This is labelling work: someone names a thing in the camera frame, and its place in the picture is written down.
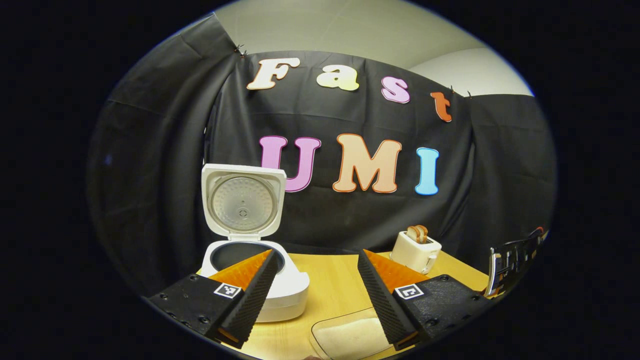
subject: wooden table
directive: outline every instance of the wooden table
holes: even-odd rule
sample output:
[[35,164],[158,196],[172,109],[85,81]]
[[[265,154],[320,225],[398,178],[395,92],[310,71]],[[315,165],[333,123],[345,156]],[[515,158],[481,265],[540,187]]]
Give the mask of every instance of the wooden table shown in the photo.
[[[389,252],[380,254],[388,257]],[[256,323],[249,340],[239,350],[244,354],[264,360],[302,360],[309,355],[318,356],[309,341],[315,323],[372,307],[358,273],[357,255],[289,255],[298,270],[309,275],[305,312],[292,320]],[[441,251],[427,276],[442,274],[478,291],[488,282],[486,274]],[[366,360],[382,359],[395,353],[390,347]]]

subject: ceiling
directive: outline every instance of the ceiling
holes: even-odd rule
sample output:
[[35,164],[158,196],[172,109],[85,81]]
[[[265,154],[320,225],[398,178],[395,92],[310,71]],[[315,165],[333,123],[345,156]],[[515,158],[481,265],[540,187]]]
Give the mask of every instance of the ceiling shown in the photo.
[[410,69],[487,48],[466,31],[401,0],[239,0],[215,11],[242,50],[328,51]]

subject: white wall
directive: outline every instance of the white wall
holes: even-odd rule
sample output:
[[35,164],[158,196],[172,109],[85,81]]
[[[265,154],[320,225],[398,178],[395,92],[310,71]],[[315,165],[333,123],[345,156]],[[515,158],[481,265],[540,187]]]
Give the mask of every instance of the white wall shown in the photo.
[[425,61],[409,69],[460,95],[531,95],[527,83],[491,49],[460,50]]

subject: inner lid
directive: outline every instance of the inner lid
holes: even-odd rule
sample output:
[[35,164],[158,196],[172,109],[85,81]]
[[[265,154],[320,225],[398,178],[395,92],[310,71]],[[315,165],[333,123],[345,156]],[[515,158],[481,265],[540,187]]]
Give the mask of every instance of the inner lid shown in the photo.
[[230,241],[215,248],[211,252],[211,265],[217,271],[221,271],[269,249],[275,252],[279,273],[284,267],[284,257],[279,251],[269,245],[246,241]]
[[214,220],[230,233],[257,233],[277,213],[276,196],[269,183],[258,177],[224,177],[209,199]]

